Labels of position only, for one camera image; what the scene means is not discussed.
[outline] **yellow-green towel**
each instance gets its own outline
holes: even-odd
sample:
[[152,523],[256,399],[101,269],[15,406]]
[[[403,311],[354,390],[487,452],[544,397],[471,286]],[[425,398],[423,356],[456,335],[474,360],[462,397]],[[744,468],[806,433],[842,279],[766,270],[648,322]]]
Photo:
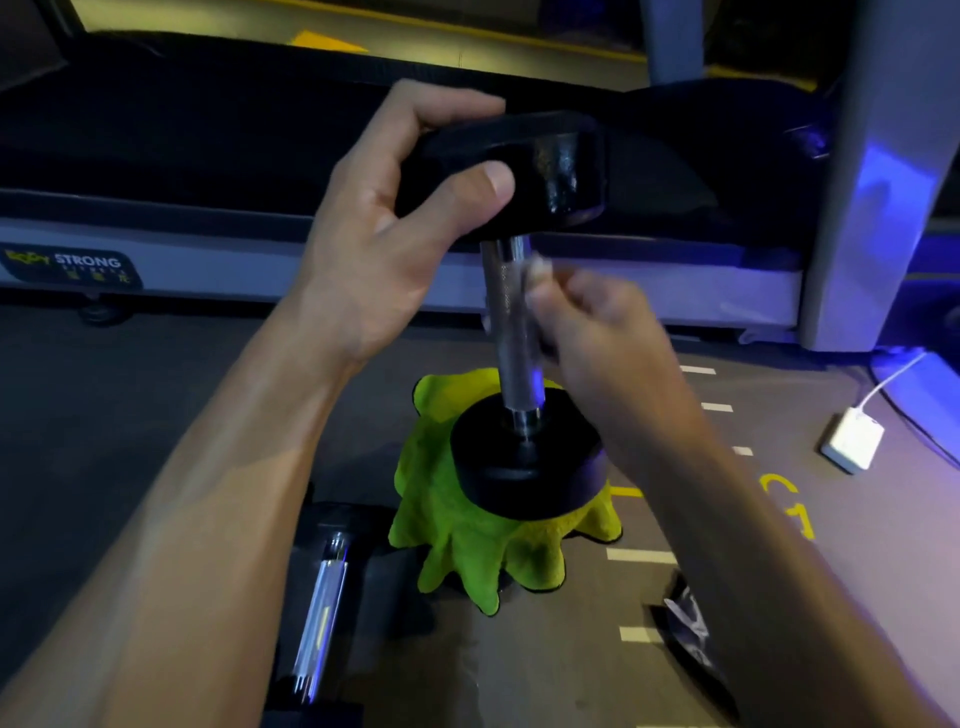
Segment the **yellow-green towel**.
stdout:
[[[550,381],[547,386],[559,387]],[[450,431],[470,405],[499,391],[496,369],[425,376],[417,383],[414,405],[420,419],[396,466],[394,485],[402,501],[390,529],[394,547],[430,545],[417,582],[421,592],[434,591],[456,571],[470,599],[488,616],[500,608],[501,568],[527,589],[556,589],[564,583],[564,536],[576,531],[608,543],[622,532],[610,483],[582,508],[546,521],[505,519],[467,499],[457,481]]]

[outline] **white dashed line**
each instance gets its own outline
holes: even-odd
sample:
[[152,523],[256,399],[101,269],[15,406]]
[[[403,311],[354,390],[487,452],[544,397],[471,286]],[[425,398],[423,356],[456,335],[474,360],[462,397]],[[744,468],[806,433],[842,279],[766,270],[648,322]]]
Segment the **white dashed line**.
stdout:
[[645,551],[642,548],[608,548],[610,561],[636,561],[642,564],[677,565],[677,557],[671,551]]
[[620,640],[625,643],[663,644],[655,627],[620,627]]

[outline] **black dumbbell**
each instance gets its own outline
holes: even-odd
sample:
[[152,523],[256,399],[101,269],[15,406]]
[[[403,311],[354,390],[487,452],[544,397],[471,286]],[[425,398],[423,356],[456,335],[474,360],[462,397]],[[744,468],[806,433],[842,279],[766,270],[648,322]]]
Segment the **black dumbbell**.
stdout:
[[606,142],[571,111],[500,116],[426,134],[401,171],[397,213],[416,207],[446,177],[498,159],[514,198],[468,240],[480,242],[501,393],[457,420],[450,447],[461,488],[486,511],[523,521],[586,505],[606,468],[596,430],[563,390],[545,388],[540,338],[523,297],[531,232],[586,222],[606,201]]

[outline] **dumbbell handle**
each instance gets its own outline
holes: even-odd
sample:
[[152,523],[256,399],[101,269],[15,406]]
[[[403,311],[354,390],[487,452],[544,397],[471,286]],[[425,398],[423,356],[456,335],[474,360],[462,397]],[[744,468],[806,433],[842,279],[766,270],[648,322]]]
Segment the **dumbbell handle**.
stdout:
[[512,413],[517,434],[533,434],[540,426],[544,393],[537,324],[523,296],[530,238],[485,241],[480,253],[503,404]]

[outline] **right hand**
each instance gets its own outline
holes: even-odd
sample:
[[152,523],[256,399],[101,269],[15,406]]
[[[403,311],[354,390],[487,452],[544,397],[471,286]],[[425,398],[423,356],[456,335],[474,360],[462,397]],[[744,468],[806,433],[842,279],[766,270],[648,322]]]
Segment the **right hand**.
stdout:
[[564,387],[615,466],[713,439],[666,331],[633,283],[591,271],[530,280],[527,303],[557,348]]

